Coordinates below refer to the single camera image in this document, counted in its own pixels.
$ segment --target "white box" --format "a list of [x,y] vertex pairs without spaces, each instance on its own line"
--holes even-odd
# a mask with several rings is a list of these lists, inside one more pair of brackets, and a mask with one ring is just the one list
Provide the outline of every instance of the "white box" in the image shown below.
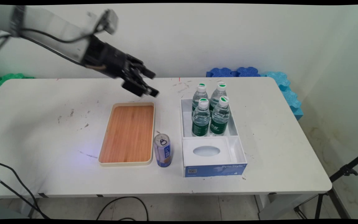
[[185,177],[242,175],[247,166],[246,155],[230,113],[223,136],[191,135],[192,99],[181,99],[181,133]]

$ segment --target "white table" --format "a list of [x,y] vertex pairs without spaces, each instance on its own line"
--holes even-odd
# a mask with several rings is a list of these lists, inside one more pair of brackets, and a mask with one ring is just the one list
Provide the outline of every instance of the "white table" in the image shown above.
[[[292,209],[294,201],[331,189],[327,174],[273,79],[145,81],[160,91],[157,98],[133,95],[121,88],[121,79],[5,82],[0,87],[0,163],[14,168],[36,196],[260,194],[261,219],[277,218]],[[184,178],[179,99],[192,98],[199,82],[206,83],[210,96],[218,81],[227,84],[230,108],[249,164],[242,176]],[[155,133],[166,133],[171,139],[173,160],[169,167],[159,167],[154,156],[147,166],[101,167],[98,163],[113,104],[132,101],[155,102]],[[28,196],[8,169],[0,167],[0,179]],[[263,197],[269,193],[294,196],[278,197],[269,204]],[[0,184],[0,198],[9,197],[16,196]]]

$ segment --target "water bottle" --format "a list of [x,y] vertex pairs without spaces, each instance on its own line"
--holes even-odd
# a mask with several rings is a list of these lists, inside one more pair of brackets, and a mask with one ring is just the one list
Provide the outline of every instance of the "water bottle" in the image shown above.
[[196,109],[196,107],[199,104],[199,100],[201,98],[206,98],[208,99],[208,94],[206,93],[206,85],[203,83],[200,83],[197,86],[197,91],[196,93],[193,95],[193,105],[191,107],[191,115],[193,116],[193,112]]
[[212,136],[223,136],[230,117],[229,98],[221,96],[212,112],[210,132]]
[[207,98],[201,98],[199,105],[194,110],[191,126],[192,136],[206,136],[208,132],[209,121],[211,120],[211,114],[208,109],[209,100]]
[[224,82],[218,83],[215,91],[211,96],[211,100],[209,102],[209,111],[211,113],[211,117],[212,117],[212,111],[215,108],[215,106],[219,103],[219,99],[221,96],[226,96],[226,83]]

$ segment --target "tray rim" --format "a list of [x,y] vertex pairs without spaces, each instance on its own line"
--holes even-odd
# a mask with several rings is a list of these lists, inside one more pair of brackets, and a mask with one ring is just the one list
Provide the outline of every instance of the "tray rim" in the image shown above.
[[[154,122],[155,122],[155,103],[154,102],[124,102],[124,103],[115,103],[112,107],[111,107],[111,111],[110,111],[110,115],[108,116],[108,123],[110,122],[110,118],[112,113],[114,112],[114,109],[119,107],[119,106],[153,106],[153,128],[152,128],[152,140],[151,140],[151,146],[150,146],[150,159],[147,161],[142,161],[142,162],[119,162],[119,163],[102,163],[100,161],[100,156],[102,153],[102,148],[100,149],[99,152],[99,157],[98,157],[98,162],[101,166],[104,167],[118,167],[118,166],[142,166],[142,165],[148,165],[152,162],[153,160],[153,139],[154,139]],[[106,138],[107,135],[107,130],[108,130],[108,125],[106,127],[106,131],[105,131],[105,136],[103,138],[103,142],[104,139]]]

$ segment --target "blue foam block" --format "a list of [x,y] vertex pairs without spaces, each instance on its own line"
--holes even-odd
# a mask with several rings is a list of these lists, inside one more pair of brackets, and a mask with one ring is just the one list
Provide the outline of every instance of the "blue foam block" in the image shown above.
[[301,117],[303,116],[303,111],[301,108],[298,108],[296,111],[294,111],[294,115],[295,115],[295,118],[297,120],[301,119]]
[[301,107],[301,102],[297,99],[298,95],[294,93],[290,87],[281,92],[284,95],[284,98],[290,106],[292,112],[297,111]]
[[207,77],[234,77],[232,70],[228,68],[214,68],[206,73]]
[[258,74],[258,70],[254,67],[240,67],[237,69],[235,73],[236,77],[260,77],[260,74]]
[[291,82],[287,79],[287,75],[283,72],[267,72],[261,76],[273,78],[281,91],[285,91],[291,84]]

